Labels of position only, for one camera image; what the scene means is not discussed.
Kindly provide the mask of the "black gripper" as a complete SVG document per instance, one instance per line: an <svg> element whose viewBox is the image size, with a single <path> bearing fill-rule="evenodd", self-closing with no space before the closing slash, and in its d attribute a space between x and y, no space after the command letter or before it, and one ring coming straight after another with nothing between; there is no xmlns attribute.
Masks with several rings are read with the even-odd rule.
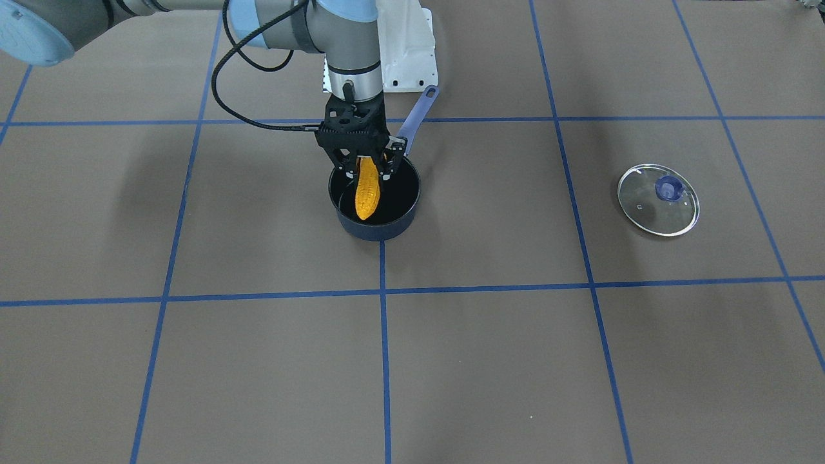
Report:
<svg viewBox="0 0 825 464"><path fill-rule="evenodd" d="M389 181L407 154L407 140L389 140L384 96L346 102L330 96L325 117L316 130L318 146L332 157L332 183L354 187L360 177L360 157L377 157L379 182Z"/></svg>

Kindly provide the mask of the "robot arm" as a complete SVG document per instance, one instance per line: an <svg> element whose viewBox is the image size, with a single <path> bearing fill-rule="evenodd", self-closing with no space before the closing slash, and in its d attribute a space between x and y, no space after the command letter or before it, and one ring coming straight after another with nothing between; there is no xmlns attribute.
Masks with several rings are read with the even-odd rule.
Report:
<svg viewBox="0 0 825 464"><path fill-rule="evenodd" d="M100 73L92 82L115 90L122 77L135 95L115 98L136 110L82 108L82 117L194 117L195 91L208 108L241 124L313 134L333 173L345 181L386 182L403 170L407 141L391 133L380 64L375 1L3 1L2 63L50 68L74 59ZM285 77L298 58L316 58L332 90L318 122L257 120L216 97L229 72L262 39L272 52L262 75Z"/></svg>

